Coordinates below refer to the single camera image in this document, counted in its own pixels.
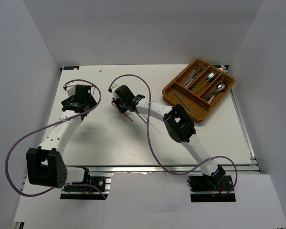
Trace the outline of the orange chopstick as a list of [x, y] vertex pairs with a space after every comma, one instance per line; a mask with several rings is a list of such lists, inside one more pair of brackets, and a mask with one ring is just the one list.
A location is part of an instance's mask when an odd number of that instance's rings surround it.
[[[118, 107], [114, 103], [111, 103], [111, 104], [119, 111]], [[125, 114], [125, 113], [121, 113], [121, 114], [124, 115], [125, 117], [127, 117], [131, 122], [134, 122], [134, 120], [132, 118], [130, 118], [127, 114]]]

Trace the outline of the teal chopstick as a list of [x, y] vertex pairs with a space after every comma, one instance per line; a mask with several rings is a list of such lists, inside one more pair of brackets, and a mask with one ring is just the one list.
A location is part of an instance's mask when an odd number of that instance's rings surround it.
[[143, 114], [138, 114], [138, 116], [147, 126], [149, 126], [147, 118]]
[[187, 110], [189, 112], [192, 112], [192, 110], [185, 104], [185, 102], [182, 100], [182, 98], [177, 93], [175, 93], [175, 95], [179, 99], [179, 101], [187, 108]]

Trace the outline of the silver patterned table knife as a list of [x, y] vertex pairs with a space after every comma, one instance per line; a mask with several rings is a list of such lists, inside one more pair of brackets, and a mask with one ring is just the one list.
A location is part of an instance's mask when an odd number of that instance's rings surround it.
[[203, 70], [203, 68], [199, 68], [197, 70], [193, 70], [191, 72], [191, 74], [189, 75], [188, 79], [187, 79], [187, 82], [189, 82], [190, 80], [192, 80], [193, 78], [195, 78], [195, 76], [200, 73], [201, 71]]

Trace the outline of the iridescent rainbow fork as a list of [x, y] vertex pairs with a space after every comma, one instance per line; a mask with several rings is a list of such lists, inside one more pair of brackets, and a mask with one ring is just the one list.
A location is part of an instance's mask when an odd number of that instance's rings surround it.
[[200, 83], [198, 83], [196, 86], [194, 86], [192, 89], [191, 89], [191, 91], [193, 91], [193, 90], [195, 90], [198, 86], [200, 86], [202, 83], [204, 83], [205, 81], [208, 81], [208, 80], [210, 80], [212, 77], [214, 77], [215, 76], [215, 73], [209, 73], [206, 77], [205, 77], [205, 79], [202, 81], [202, 82], [200, 82]]

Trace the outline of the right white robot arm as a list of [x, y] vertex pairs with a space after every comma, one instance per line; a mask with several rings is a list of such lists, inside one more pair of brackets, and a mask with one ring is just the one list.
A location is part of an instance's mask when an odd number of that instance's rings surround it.
[[130, 111], [162, 121], [171, 139], [182, 144], [199, 164], [202, 175], [206, 177], [206, 186], [211, 190], [222, 186], [225, 170], [211, 159], [196, 135], [194, 122], [182, 105], [154, 103], [143, 95], [134, 95], [126, 85], [116, 83], [110, 87], [109, 92], [113, 95], [112, 102], [121, 113]]

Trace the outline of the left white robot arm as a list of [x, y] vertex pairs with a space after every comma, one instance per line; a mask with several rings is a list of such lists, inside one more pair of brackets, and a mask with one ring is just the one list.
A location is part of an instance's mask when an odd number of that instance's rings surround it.
[[76, 128], [87, 116], [86, 111], [94, 108], [97, 102], [91, 94], [90, 85], [67, 85], [69, 97], [61, 102], [61, 123], [54, 125], [52, 131], [37, 148], [29, 148], [26, 153], [29, 183], [33, 185], [62, 188], [74, 183], [80, 190], [87, 190], [91, 178], [87, 170], [80, 167], [67, 167], [63, 152]]

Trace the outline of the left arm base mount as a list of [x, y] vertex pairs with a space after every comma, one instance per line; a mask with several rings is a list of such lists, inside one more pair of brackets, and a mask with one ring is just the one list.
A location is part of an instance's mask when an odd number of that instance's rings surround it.
[[62, 200], [105, 200], [108, 197], [112, 174], [88, 173], [82, 182], [65, 185]]

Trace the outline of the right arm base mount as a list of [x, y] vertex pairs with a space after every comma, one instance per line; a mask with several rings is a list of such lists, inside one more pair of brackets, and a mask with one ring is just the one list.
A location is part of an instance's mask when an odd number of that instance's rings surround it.
[[235, 202], [231, 176], [225, 176], [217, 186], [207, 182], [203, 176], [190, 176], [187, 179], [190, 186], [192, 203]]

